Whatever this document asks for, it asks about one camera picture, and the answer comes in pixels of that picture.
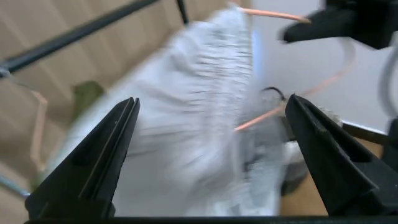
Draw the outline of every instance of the black metal rod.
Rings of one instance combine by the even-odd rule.
[[[33,49],[11,57],[4,61],[0,67],[5,68],[10,72],[16,72],[19,69],[24,68],[25,66],[30,65],[31,63],[40,60],[51,53],[54,53],[55,51],[157,1],[158,0],[140,0],[120,7],[119,9],[113,10],[98,19],[89,21],[86,24],[57,36],[56,38],[48,40]]]
[[[181,18],[185,25],[188,24],[187,12],[185,11],[184,0],[177,0],[178,8],[180,9]]]

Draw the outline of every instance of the clothing rack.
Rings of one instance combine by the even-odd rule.
[[[0,63],[0,78],[8,76],[8,73],[16,72],[66,46],[72,44],[94,32],[100,30],[130,14],[143,9],[159,0],[139,0],[134,1],[130,4],[115,9],[97,19],[87,22],[86,24],[80,25],[64,34],[61,34],[55,38],[52,38],[44,43],[33,47],[32,49],[26,50],[16,56],[5,59]],[[183,0],[176,0],[178,9],[181,13],[181,18],[184,24],[188,24],[187,13]],[[20,195],[21,197],[29,196],[29,192],[18,187],[17,184],[13,183],[9,179],[0,175],[0,186],[4,186],[11,192]]]

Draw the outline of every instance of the beige wall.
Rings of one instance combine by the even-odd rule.
[[[0,59],[27,50],[131,0],[1,0]],[[189,19],[202,20],[223,0],[186,0]],[[174,0],[159,1],[15,73],[49,102],[42,157],[62,142],[72,110],[71,87],[95,80],[107,87],[183,27]],[[36,175],[29,157],[37,105],[26,89],[0,80],[0,174],[23,187]],[[26,219],[23,200],[0,187],[0,220]]]

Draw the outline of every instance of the wooden floor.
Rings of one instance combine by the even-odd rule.
[[[381,156],[380,145],[362,139],[357,140],[377,157]],[[282,197],[280,215],[328,215],[311,175],[307,176],[295,192]]]

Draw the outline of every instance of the white wall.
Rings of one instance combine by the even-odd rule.
[[[318,9],[320,3],[320,0],[253,0],[252,8],[307,15]],[[283,44],[280,32],[291,22],[260,16],[253,21],[254,71],[264,77],[266,86],[276,86],[286,95],[301,93],[334,75],[343,61],[336,38]],[[354,69],[307,98],[334,111],[344,121],[385,132],[389,118],[381,108],[377,88],[391,48],[372,50],[354,44],[357,55]]]

